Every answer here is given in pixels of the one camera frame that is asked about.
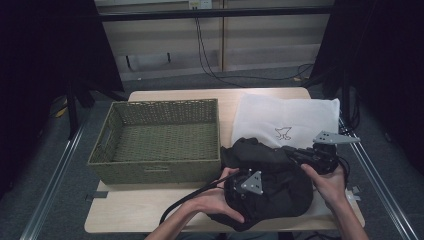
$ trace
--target forearm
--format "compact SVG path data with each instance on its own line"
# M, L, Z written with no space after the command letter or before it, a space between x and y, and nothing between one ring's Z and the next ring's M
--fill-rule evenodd
M342 239L363 240L368 239L361 223L355 215L347 199L331 205L331 210L336 218Z
M146 240L175 239L184 226L198 213L196 207L183 204L171 216L169 216L159 227L150 233Z

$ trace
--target black drawing on cloth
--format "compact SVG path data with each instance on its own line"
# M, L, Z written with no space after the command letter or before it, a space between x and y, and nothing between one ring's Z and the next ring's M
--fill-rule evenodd
M283 127L283 128L275 128L275 131L278 132L278 134L280 134L279 136L277 136L278 140L290 140L291 137L288 136L288 133L290 131L292 127Z

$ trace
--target hand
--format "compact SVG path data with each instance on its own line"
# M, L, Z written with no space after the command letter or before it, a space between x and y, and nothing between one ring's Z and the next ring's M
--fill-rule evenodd
M222 171L220 179L238 171L238 169L225 168ZM230 208L225 201L224 182L218 184L218 188L214 188L197 195L195 198L187 201L184 204L191 205L200 212L206 214L225 214L234 220L243 223L244 217L239 212Z
M334 204L346 200L344 171L340 165L333 173L326 175L319 175L315 169L308 164L302 164L301 167L312 179L322 198L324 198L330 206L334 206Z

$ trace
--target black horizontal bar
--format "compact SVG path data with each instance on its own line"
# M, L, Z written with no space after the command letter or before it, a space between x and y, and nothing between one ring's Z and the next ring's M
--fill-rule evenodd
M239 9L201 9L201 10L174 10L157 12L133 13L102 13L95 17L102 22L184 19L184 18L215 18L215 17L248 17L273 15L307 15L330 13L354 13L359 4L354 6L313 6L313 7L285 7L285 8L239 8Z

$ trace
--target person's left hand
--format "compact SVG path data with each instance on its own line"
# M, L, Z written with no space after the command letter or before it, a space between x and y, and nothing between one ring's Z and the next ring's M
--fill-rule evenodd
M238 171L238 169L224 168L220 179ZM244 217L239 212L228 206L224 196L224 182L218 184L218 188L214 188L197 195L190 199L185 204L191 204L200 212L206 214L225 214L234 220L243 223Z

